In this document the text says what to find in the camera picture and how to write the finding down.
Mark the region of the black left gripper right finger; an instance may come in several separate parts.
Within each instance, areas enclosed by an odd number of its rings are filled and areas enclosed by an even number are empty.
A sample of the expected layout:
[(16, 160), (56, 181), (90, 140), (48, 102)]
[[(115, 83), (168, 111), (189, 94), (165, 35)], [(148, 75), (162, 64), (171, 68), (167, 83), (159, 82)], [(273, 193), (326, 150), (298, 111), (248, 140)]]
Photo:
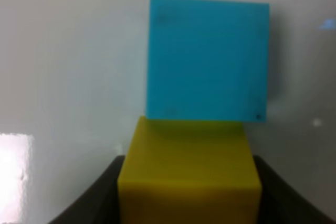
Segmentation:
[(262, 184), (258, 223), (335, 223), (286, 183), (260, 156), (254, 162)]

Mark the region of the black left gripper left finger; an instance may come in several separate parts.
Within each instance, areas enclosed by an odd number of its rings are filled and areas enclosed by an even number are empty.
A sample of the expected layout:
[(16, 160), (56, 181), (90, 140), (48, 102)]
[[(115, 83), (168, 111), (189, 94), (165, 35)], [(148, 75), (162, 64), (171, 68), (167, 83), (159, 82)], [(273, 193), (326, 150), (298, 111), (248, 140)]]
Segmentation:
[(120, 223), (118, 177), (125, 156), (117, 156), (103, 174), (51, 223)]

